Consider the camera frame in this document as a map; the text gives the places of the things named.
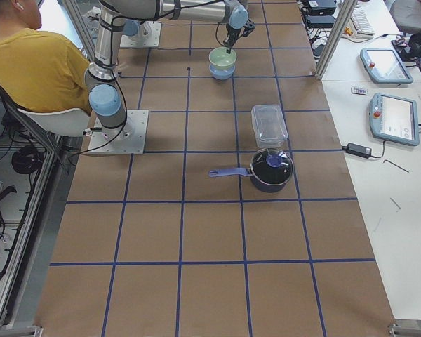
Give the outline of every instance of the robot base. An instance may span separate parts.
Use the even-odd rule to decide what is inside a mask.
[[[129,136],[115,140],[99,149],[92,150],[90,153],[96,155],[142,154],[145,146],[145,136],[147,134],[148,115],[149,110],[128,110],[127,125],[133,126],[133,130],[129,133]],[[95,121],[94,127],[101,128],[101,123],[98,119]],[[106,144],[106,142],[107,140],[101,132],[97,132],[91,136],[91,142],[88,148],[94,149]]]
[[[147,39],[140,41],[131,40],[126,35],[121,37],[120,48],[156,48],[159,47],[159,40],[161,39],[161,27],[160,22],[151,22],[152,33]]]

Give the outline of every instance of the pot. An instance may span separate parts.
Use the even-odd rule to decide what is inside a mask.
[[[250,168],[219,168],[209,171],[210,177],[248,176],[262,192],[278,192],[284,188],[293,174],[293,162],[283,150],[261,149],[251,159]]]

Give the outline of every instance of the yellow shirt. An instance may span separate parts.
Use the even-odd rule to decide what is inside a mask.
[[[89,62],[66,37],[25,28],[0,40],[0,86],[33,112],[80,107],[91,113],[84,72]]]

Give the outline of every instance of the white keyboard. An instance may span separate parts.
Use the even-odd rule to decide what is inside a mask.
[[[348,27],[352,30],[354,37],[370,39],[374,37],[374,29],[371,27],[366,18],[365,11],[356,6],[351,14]]]

